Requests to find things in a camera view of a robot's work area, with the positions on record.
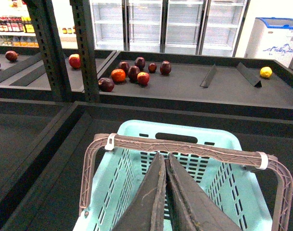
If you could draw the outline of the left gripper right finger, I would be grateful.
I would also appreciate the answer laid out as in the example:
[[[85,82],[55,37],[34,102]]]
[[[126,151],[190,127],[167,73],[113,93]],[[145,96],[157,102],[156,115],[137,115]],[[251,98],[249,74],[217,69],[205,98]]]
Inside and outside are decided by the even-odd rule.
[[[180,162],[169,154],[166,163],[166,198],[174,231],[239,231],[207,196]]]

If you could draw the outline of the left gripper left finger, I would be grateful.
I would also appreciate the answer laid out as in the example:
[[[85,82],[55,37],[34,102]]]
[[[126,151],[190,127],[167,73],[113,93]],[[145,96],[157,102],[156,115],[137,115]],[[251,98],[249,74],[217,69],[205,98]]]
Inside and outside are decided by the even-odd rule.
[[[156,153],[131,204],[114,231],[162,231],[166,195],[166,165]]]

